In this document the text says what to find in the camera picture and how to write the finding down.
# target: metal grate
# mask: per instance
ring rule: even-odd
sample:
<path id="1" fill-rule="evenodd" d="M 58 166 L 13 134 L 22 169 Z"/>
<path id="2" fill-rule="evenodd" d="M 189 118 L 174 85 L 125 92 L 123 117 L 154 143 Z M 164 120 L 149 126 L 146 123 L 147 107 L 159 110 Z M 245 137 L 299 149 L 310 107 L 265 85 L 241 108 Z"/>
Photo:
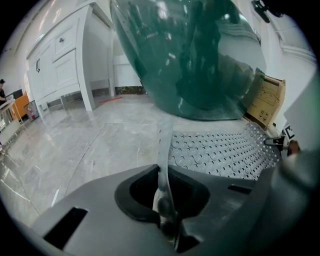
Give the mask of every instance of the metal grate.
<path id="1" fill-rule="evenodd" d="M 276 166 L 281 155 L 276 146 L 264 145 L 269 137 L 256 123 L 241 132 L 174 132 L 169 165 L 193 171 L 257 180 L 261 171 Z"/>

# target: black slot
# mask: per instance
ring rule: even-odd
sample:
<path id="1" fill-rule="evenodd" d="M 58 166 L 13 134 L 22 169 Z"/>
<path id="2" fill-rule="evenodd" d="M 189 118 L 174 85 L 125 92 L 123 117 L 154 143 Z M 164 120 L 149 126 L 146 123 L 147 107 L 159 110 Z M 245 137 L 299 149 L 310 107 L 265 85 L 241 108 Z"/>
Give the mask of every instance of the black slot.
<path id="1" fill-rule="evenodd" d="M 85 209 L 72 208 L 45 235 L 44 240 L 62 250 L 87 213 L 88 211 Z"/>
<path id="2" fill-rule="evenodd" d="M 249 195 L 251 192 L 250 188 L 243 187 L 243 186 L 238 186 L 238 185 L 230 185 L 228 186 L 228 190 L 233 190 L 242 194 Z"/>

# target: white wall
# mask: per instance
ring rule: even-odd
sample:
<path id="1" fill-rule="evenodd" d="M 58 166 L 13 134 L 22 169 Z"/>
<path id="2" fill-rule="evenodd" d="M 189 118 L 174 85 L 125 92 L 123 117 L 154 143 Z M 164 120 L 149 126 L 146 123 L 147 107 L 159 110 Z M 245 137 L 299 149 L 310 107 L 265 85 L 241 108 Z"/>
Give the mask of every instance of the white wall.
<path id="1" fill-rule="evenodd" d="M 26 60 L 27 54 L 39 37 L 45 34 L 54 24 L 67 16 L 73 9 L 84 3 L 86 0 L 42 0 L 38 5 L 44 6 L 32 20 L 30 26 L 25 31 L 21 42 L 18 44 L 19 36 L 13 34 L 9 39 L 9 45 L 18 45 L 16 52 L 8 50 L 4 52 L 0 59 L 0 79 L 6 81 L 3 89 L 6 95 L 22 89 L 28 91 L 29 79 L 27 71 L 29 63 Z"/>
<path id="2" fill-rule="evenodd" d="M 88 61 L 89 78 L 92 90 L 108 88 L 108 48 L 110 47 L 110 38 L 112 31 L 95 14 L 92 13 L 88 22 Z"/>
<path id="3" fill-rule="evenodd" d="M 142 86 L 137 73 L 132 68 L 124 53 L 117 34 L 115 32 L 113 33 L 114 86 Z"/>

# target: marble floor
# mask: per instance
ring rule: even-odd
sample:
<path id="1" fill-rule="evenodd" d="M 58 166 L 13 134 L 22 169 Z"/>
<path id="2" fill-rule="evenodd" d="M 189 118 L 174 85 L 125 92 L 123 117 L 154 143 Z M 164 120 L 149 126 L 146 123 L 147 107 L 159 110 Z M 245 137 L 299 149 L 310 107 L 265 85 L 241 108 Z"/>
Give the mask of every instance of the marble floor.
<path id="1" fill-rule="evenodd" d="M 147 95 L 124 95 L 86 112 L 83 101 L 50 108 L 22 129 L 0 158 L 0 196 L 30 226 L 55 202 L 91 180 L 157 162 L 157 123 L 167 113 Z M 237 131 L 244 119 L 172 117 L 175 131 Z"/>

